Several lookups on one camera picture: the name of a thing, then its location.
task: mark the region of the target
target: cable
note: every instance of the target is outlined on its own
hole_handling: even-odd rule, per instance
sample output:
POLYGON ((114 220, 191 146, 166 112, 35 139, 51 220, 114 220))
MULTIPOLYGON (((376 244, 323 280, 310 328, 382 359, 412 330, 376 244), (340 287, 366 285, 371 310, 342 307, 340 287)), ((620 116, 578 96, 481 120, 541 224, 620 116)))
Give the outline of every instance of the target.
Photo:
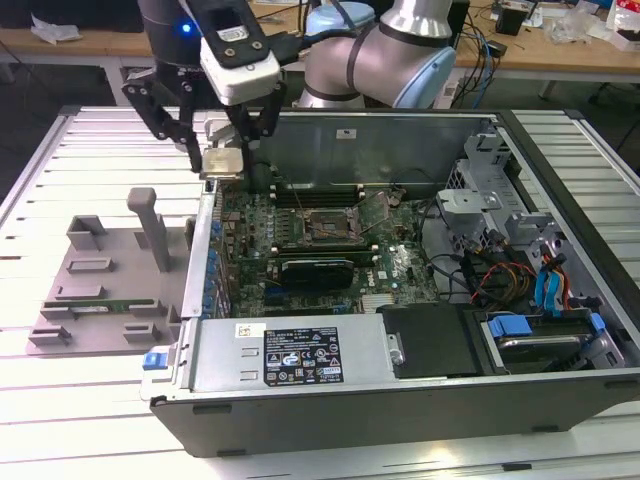
POLYGON ((424 176, 424 178, 426 178, 427 180, 429 180, 431 183, 434 183, 434 184, 444 183, 444 182, 436 182, 435 178, 433 178, 424 168, 409 167, 409 168, 405 168, 404 170, 400 170, 396 175, 393 176, 393 179, 391 180, 391 186, 394 188, 398 188, 398 181, 400 180, 400 177, 408 172, 419 172, 424 176))
MULTIPOLYGON (((458 268, 457 270, 454 270, 453 272, 451 272, 451 275, 455 275, 456 273, 462 273, 462 269, 458 268)), ((447 302, 451 302, 451 296, 454 294, 461 294, 464 293, 465 295, 468 294, 468 292, 454 292, 453 291, 453 280, 449 279, 449 296, 447 297, 447 302)))
POLYGON ((282 286, 282 284, 281 284, 281 283, 276 282, 275 280, 269 280, 268 278, 263 279, 263 281, 264 281, 264 282, 273 283, 274 285, 277 285, 277 286, 279 286, 279 287, 281 287, 281 286, 282 286))
POLYGON ((294 8, 300 8, 299 4, 291 5, 290 7, 281 8, 280 10, 276 10, 275 12, 271 12, 271 13, 266 13, 264 15, 260 15, 259 17, 256 17, 256 20, 262 20, 263 18, 271 17, 273 15, 277 15, 278 13, 282 13, 282 12, 287 12, 289 10, 293 10, 294 8))
POLYGON ((329 1, 331 2, 331 5, 333 5, 334 8, 336 10, 338 10, 338 13, 342 17, 342 20, 344 20, 344 23, 347 24, 347 27, 349 27, 349 30, 351 30, 351 31, 355 30, 356 29, 356 24, 353 23, 353 20, 351 20, 351 17, 347 13, 347 11, 344 9, 344 7, 340 3, 340 1, 339 0, 329 0, 329 1))
POLYGON ((620 140, 620 143, 616 147, 616 152, 620 152, 622 147, 624 147, 624 144, 627 143, 627 140, 629 139, 633 131, 639 126, 640 126, 640 118, 636 120, 636 122, 633 125, 631 125, 631 128, 627 131, 627 133, 624 134, 624 136, 622 137, 622 140, 620 140))
POLYGON ((298 0, 298 31, 302 32, 304 26, 302 24, 302 0, 298 0))
POLYGON ((431 210, 431 207, 433 207, 433 203, 435 202, 435 200, 436 198, 433 197, 431 200, 429 200, 429 203, 424 207, 424 212, 420 219, 420 223, 418 224, 418 235, 417 235, 418 246, 423 251, 425 257, 427 254, 426 252, 424 252, 424 247, 422 246, 422 229, 424 228, 424 224, 427 221, 427 215, 429 214, 429 210, 431 210))
POLYGON ((62 107, 63 102, 60 101, 60 98, 58 98, 58 96, 53 92, 53 90, 51 90, 46 83, 44 83, 40 77, 38 77, 35 73, 33 73, 33 70, 26 64, 24 63, 22 60, 20 60, 10 49, 9 47, 7 47, 7 45, 0 40, 0 46, 2 46, 2 48, 11 56, 13 57, 13 59, 18 62, 18 64, 24 68, 27 72, 29 72, 31 74, 31 77, 38 83, 40 84, 40 86, 42 87, 42 89, 47 92, 47 94, 55 101, 55 103, 58 104, 59 107, 62 107))
POLYGON ((460 92, 453 99, 452 103, 457 102, 458 100, 464 99, 467 93, 469 93, 470 91, 473 91, 477 87, 479 80, 475 78, 475 75, 476 75, 476 72, 478 71, 478 67, 480 67, 480 65, 482 64, 482 67, 480 67, 480 71, 484 70, 485 68, 486 57, 482 55, 482 44, 479 39, 479 37, 483 35, 482 31, 475 26, 473 22, 473 18, 471 18, 471 14, 469 12, 467 12, 467 18, 469 19, 469 21, 466 22, 465 25, 471 28, 473 35, 467 32, 462 32, 462 33, 464 34, 464 36, 473 38, 476 41, 476 48, 478 49, 478 55, 476 57, 476 64, 473 70, 471 71, 471 74, 467 76, 467 78, 465 79, 465 82, 462 84, 460 92), (471 89, 467 90, 467 87, 471 84, 471 82, 474 82, 474 86, 471 87, 471 89))
MULTIPOLYGON (((484 38, 484 36, 480 37, 480 40, 482 41, 482 43, 484 43, 484 49, 485 49, 485 55, 486 58, 491 58, 491 53, 489 53, 489 45, 487 44, 487 40, 484 38)), ((480 90, 480 93, 478 94, 478 96, 476 97, 476 99, 473 102, 473 105, 471 106, 472 109, 476 109, 478 108, 478 105, 480 105, 480 101, 482 100, 482 97, 484 97, 485 92, 487 91, 487 87, 489 86, 489 79, 490 76, 493 76, 492 74, 490 74, 491 69, 488 68, 486 69, 486 76, 485 76, 485 80, 482 84, 482 89, 480 90)))
POLYGON ((312 47, 318 42, 322 42, 327 38, 346 37, 355 38, 358 36, 358 32, 352 32, 349 30, 325 30, 323 32, 316 33, 315 35, 305 35, 302 37, 302 44, 300 48, 305 50, 312 47))
POLYGON ((487 88, 489 88, 489 86, 493 83, 495 72, 500 66, 501 60, 498 59, 496 61, 493 57, 491 57, 489 46, 486 41, 486 36, 482 32, 482 30, 476 27, 469 12, 467 12, 467 18, 468 22, 466 22, 465 25, 471 29, 471 33, 465 31, 462 33, 462 35, 475 40, 476 48, 478 49, 478 55, 473 70, 466 77, 464 83, 462 84, 462 87, 460 88, 460 91, 454 97, 452 104, 455 104, 458 101, 462 102, 467 94, 475 92, 478 88, 481 88, 481 92, 478 98, 474 100, 475 106, 473 108, 476 108, 482 100, 487 88), (480 72, 484 72, 484 75, 480 74, 478 75, 478 77, 476 77, 478 68, 480 68, 480 72))
POLYGON ((307 3, 304 6, 304 22, 302 25, 302 36, 304 37, 307 34, 307 20, 309 19, 309 12, 311 10, 311 0, 307 0, 307 3))

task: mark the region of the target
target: black cable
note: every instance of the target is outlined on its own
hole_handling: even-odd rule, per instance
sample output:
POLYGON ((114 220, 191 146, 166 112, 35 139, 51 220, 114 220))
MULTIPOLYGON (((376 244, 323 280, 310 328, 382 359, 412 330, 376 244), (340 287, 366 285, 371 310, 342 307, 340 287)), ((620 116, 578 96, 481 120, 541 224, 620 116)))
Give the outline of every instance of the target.
MULTIPOLYGON (((457 270, 454 270, 453 272, 451 272, 451 275, 455 275, 456 273, 462 273, 462 269, 458 268, 457 270)), ((451 303, 451 297, 454 294, 461 294, 461 293, 463 293, 465 295, 468 294, 468 292, 454 292, 453 291, 453 280, 449 279, 449 296, 447 297, 447 302, 451 303)))
POLYGON ((624 144, 627 142, 627 140, 629 139, 629 137, 633 133, 633 131, 636 128, 638 128, 639 126, 640 126, 640 118, 638 120, 636 120, 635 123, 633 125, 631 125, 631 128, 627 131, 627 133, 624 134, 624 136, 622 137, 622 140, 620 140, 620 143, 616 147, 616 152, 620 152, 622 147, 624 147, 624 144))
POLYGON ((464 290, 467 293, 471 293, 469 291, 469 286, 467 285, 467 283, 464 280, 460 280, 459 278, 455 277, 453 275, 453 273, 447 272, 443 268, 440 268, 439 266, 437 266, 435 263, 430 263, 429 266, 431 268, 433 268, 436 272, 438 272, 440 275, 443 275, 443 276, 447 277, 449 279, 449 281, 456 282, 458 285, 460 285, 462 288, 464 288, 464 290))
POLYGON ((307 34, 307 20, 309 19, 309 11, 311 10, 311 0, 307 0, 304 6, 304 22, 302 25, 302 36, 307 34))
POLYGON ((358 36, 358 32, 352 32, 349 30, 325 30, 324 32, 316 33, 315 35, 305 35, 302 37, 301 49, 305 50, 315 45, 318 42, 322 42, 327 38, 347 37, 355 38, 358 36))
POLYGON ((347 13, 347 11, 344 9, 340 1, 339 0, 329 0, 329 1, 331 2, 331 5, 333 5, 334 8, 338 10, 338 13, 342 17, 342 20, 344 20, 344 23, 347 24, 347 27, 349 27, 349 30, 352 30, 352 31, 355 30, 356 24, 353 23, 353 20, 351 20, 351 17, 347 13))
POLYGON ((400 170, 398 173, 396 173, 393 176, 393 178, 391 179, 391 186, 394 188, 398 188, 398 181, 400 180, 400 177, 408 172, 421 173, 424 176, 424 178, 426 178, 427 180, 429 180, 431 183, 434 183, 434 184, 443 183, 443 182, 436 182, 436 179, 433 178, 431 174, 429 174, 424 168, 409 167, 409 168, 405 168, 404 170, 400 170))
POLYGON ((620 92, 626 93, 626 94, 631 94, 631 95, 640 95, 640 90, 638 88, 622 88, 622 87, 618 87, 616 85, 613 85, 611 83, 606 83, 605 84, 606 87, 605 88, 612 88, 613 90, 618 90, 620 92))
POLYGON ((302 32, 302 0, 298 0, 298 31, 302 32))
POLYGON ((424 252, 424 247, 422 246, 422 229, 424 228, 424 223, 427 221, 427 215, 429 214, 429 210, 431 210, 431 207, 433 207, 433 203, 435 202, 435 200, 436 200, 436 197, 433 197, 431 200, 429 200, 429 203, 425 205, 424 212, 420 219, 420 223, 418 224, 418 235, 417 235, 418 247, 423 252, 424 252))
POLYGON ((462 84, 462 87, 460 88, 460 91, 458 92, 458 94, 454 97, 453 101, 451 102, 451 104, 455 104, 457 101, 462 101, 464 100, 464 97, 467 95, 467 93, 470 93, 472 91, 474 91, 477 86, 478 86, 478 82, 480 81, 480 77, 476 78, 476 72, 478 71, 478 68, 480 68, 480 72, 483 72, 485 69, 485 65, 486 65, 486 55, 483 54, 483 50, 484 50, 484 44, 482 43, 481 38, 484 38, 484 35, 482 33, 482 31, 475 26, 474 22, 473 22, 473 18, 471 18, 471 14, 469 12, 467 12, 467 18, 469 19, 469 22, 465 22, 465 25, 467 25, 468 27, 471 28, 471 31, 473 32, 473 35, 470 35, 467 33, 467 36, 472 38, 475 42, 476 42, 476 48, 478 50, 478 55, 476 57, 476 64, 473 67, 473 70, 471 71, 471 74, 467 76, 467 78, 465 79, 464 83, 462 84), (471 84, 471 82, 474 82, 474 86, 471 88, 468 88, 469 85, 471 84))
POLYGON ((27 72, 29 72, 31 74, 31 77, 38 83, 40 84, 40 86, 42 87, 42 89, 47 92, 47 94, 55 101, 55 103, 58 104, 59 107, 62 107, 63 102, 60 101, 60 98, 58 98, 58 96, 53 92, 53 90, 51 90, 46 83, 44 83, 40 77, 38 77, 36 74, 33 73, 33 70, 26 64, 24 63, 22 60, 20 60, 18 58, 17 55, 15 55, 10 49, 9 47, 7 47, 7 45, 0 40, 0 46, 2 46, 2 48, 10 55, 13 57, 13 59, 18 62, 18 64, 24 68, 27 72))
POLYGON ((276 10, 275 12, 271 12, 271 13, 266 13, 264 15, 260 15, 259 17, 256 17, 256 20, 261 20, 263 18, 271 17, 272 15, 277 15, 278 13, 282 13, 282 12, 286 12, 286 11, 289 11, 289 10, 293 10, 294 8, 300 8, 300 7, 298 5, 291 5, 290 7, 281 8, 280 10, 276 10))

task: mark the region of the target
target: metal slat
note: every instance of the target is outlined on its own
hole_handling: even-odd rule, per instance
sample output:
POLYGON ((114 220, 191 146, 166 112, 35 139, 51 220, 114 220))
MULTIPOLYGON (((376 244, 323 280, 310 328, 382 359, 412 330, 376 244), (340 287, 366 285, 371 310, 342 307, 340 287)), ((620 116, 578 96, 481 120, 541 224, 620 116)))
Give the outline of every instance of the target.
POLYGON ((47 256, 58 258, 58 262, 60 262, 69 249, 70 244, 71 242, 69 242, 66 235, 47 238, 42 238, 37 235, 33 237, 3 238, 0 240, 0 257, 47 256))
POLYGON ((572 125, 572 120, 566 115, 516 115, 520 123, 527 125, 572 125))
MULTIPOLYGON (((198 200, 158 200, 154 209, 161 215, 195 215, 198 212, 198 200)), ((127 208, 125 200, 59 200, 23 202, 16 206, 14 215, 29 218, 68 217, 71 222, 74 215, 131 217, 136 214, 127 208)))
POLYGON ((638 243, 614 243, 609 245, 609 248, 623 263, 640 261, 640 244, 638 243))
POLYGON ((180 442, 153 416, 1 428, 0 463, 182 449, 180 442))
POLYGON ((23 300, 44 300, 52 284, 53 277, 0 279, 0 304, 11 305, 23 300))
POLYGON ((598 231, 607 243, 640 243, 640 226, 631 226, 628 228, 621 226, 602 226, 598 231))
POLYGON ((595 209, 636 209, 640 208, 640 198, 636 195, 575 195, 575 199, 585 211, 595 209))
MULTIPOLYGON (((622 180, 610 182, 597 182, 591 180, 567 181, 564 182, 564 184, 567 187, 567 190, 569 190, 572 195, 635 195, 629 184, 623 182, 622 180)), ((538 193, 535 185, 531 180, 522 180, 522 185, 528 193, 538 193)))
POLYGON ((140 385, 0 391, 0 425, 152 415, 140 385))
POLYGON ((620 175, 614 169, 605 168, 556 168, 563 181, 599 180, 601 182, 620 181, 620 175))
POLYGON ((202 185, 202 180, 188 170, 92 172, 43 172, 38 185, 147 185, 191 183, 202 185))
POLYGON ((584 135, 531 135, 539 147, 545 145, 591 145, 591 142, 584 135))
MULTIPOLYGON (((166 227, 184 227, 187 218, 192 215, 167 215, 164 217, 166 227)), ((138 217, 100 217, 104 228, 141 228, 138 217)), ((3 225, 2 234, 5 236, 29 236, 41 235, 46 232, 48 236, 66 235, 71 217, 57 218, 24 218, 12 216, 3 225)))
POLYGON ((2 360, 0 390, 142 381, 142 355, 2 360))
POLYGON ((511 110, 516 117, 520 115, 566 116, 564 110, 511 110))
MULTIPOLYGON (((142 184, 136 187, 152 187, 159 200, 169 199, 198 199, 202 186, 198 184, 186 185, 153 185, 142 184)), ((109 188, 96 188, 86 185, 45 185, 32 188, 24 198, 26 200, 122 200, 129 196, 134 185, 111 185, 109 188)))
MULTIPOLYGON (((204 126, 194 125, 195 133, 200 136, 204 136, 204 126)), ((110 134, 140 134, 148 133, 149 129, 142 121, 137 122, 105 122, 105 121, 91 121, 91 122, 74 122, 69 130, 70 134, 74 133, 110 133, 110 134)))
POLYGON ((601 156, 548 156, 547 160, 554 168, 611 168, 611 165, 601 156))
MULTIPOLYGON (((177 108, 167 108, 166 111, 171 114, 174 118, 178 117, 178 109, 177 108)), ((201 126, 207 116, 207 112, 195 112, 193 115, 193 124, 194 127, 201 126)), ((74 122, 75 123, 83 123, 83 122, 140 122, 140 117, 138 114, 131 108, 106 108, 106 109, 97 109, 97 108, 82 108, 80 112, 76 115, 74 122)))
POLYGON ((589 220, 598 228, 600 225, 640 225, 640 212, 628 210, 587 210, 589 220))
MULTIPOLYGON (((3 305, 0 329, 32 327, 36 323, 41 306, 40 300, 25 300, 3 305)), ((0 380, 0 388, 3 382, 4 379, 0 380)))
MULTIPOLYGON (((200 148, 205 148, 206 144, 201 143, 200 148)), ((126 157, 129 161, 135 158, 148 158, 148 157, 175 157, 182 158, 189 161, 189 156, 186 153, 180 152, 173 145, 164 145, 156 143, 156 145, 103 145, 101 148, 96 148, 94 145, 67 145, 66 147, 60 147, 56 150, 52 159, 57 158, 78 158, 76 163, 80 162, 93 162, 94 159, 100 158, 113 158, 113 157, 126 157)))
POLYGON ((623 262, 622 265, 629 272, 631 278, 636 282, 640 281, 640 262, 623 262))
POLYGON ((553 125, 553 124, 551 124, 551 125, 549 125, 549 124, 529 125, 529 124, 523 124, 523 127, 527 131, 527 133, 536 134, 536 135, 543 135, 543 134, 549 134, 549 135, 572 134, 572 135, 575 135, 576 133, 580 133, 580 130, 578 129, 578 127, 576 127, 573 124, 571 124, 571 125, 553 125))
POLYGON ((540 151, 546 156, 596 156, 602 158, 600 152, 593 145, 541 145, 540 151))
POLYGON ((69 133, 60 141, 60 146, 70 145, 149 145, 153 147, 158 144, 158 139, 151 132, 136 133, 128 135, 112 135, 112 134, 78 134, 69 133))

